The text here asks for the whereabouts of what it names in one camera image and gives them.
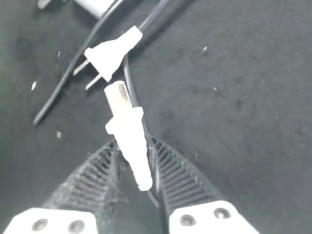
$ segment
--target gray fabric surface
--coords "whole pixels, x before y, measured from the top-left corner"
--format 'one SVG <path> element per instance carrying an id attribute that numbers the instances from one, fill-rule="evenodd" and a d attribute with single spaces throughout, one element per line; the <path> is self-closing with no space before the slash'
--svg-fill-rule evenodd
<path id="1" fill-rule="evenodd" d="M 139 24 L 155 3 L 129 0 L 96 41 Z M 41 13 L 35 6 L 0 3 L 1 229 L 111 138 L 105 82 L 84 91 L 92 68 L 71 78 L 32 126 L 95 23 L 70 1 Z M 312 232 L 311 12 L 308 0 L 175 0 L 130 55 L 152 134 L 198 166 L 261 233 Z"/>

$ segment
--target white plug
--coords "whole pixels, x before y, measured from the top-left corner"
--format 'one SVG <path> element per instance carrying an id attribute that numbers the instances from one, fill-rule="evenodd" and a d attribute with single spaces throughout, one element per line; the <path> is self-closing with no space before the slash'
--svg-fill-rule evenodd
<path id="1" fill-rule="evenodd" d="M 147 146 L 142 124 L 143 108 L 133 107 L 126 85 L 116 81 L 104 89 L 113 118 L 106 124 L 108 134 L 114 134 L 124 158 L 129 162 L 141 191 L 153 185 L 147 159 Z"/>
<path id="2" fill-rule="evenodd" d="M 133 26 L 115 40 L 105 41 L 94 48 L 86 49 L 84 55 L 87 60 L 74 70 L 74 76 L 88 63 L 91 63 L 98 71 L 99 75 L 86 86 L 86 90 L 101 78 L 109 82 L 115 71 L 121 65 L 123 57 L 135 47 L 142 36 L 143 34 L 140 30 Z"/>

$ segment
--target plug prong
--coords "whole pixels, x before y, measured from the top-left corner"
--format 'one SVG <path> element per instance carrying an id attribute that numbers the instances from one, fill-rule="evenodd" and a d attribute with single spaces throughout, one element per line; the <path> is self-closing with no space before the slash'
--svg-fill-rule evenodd
<path id="1" fill-rule="evenodd" d="M 86 91 L 90 89 L 101 78 L 101 74 L 98 74 L 90 83 L 88 83 L 88 85 L 86 86 Z"/>
<path id="2" fill-rule="evenodd" d="M 87 65 L 89 64 L 89 61 L 86 60 L 82 64 L 80 64 L 73 72 L 73 75 L 77 75 L 80 71 L 82 71 Z"/>

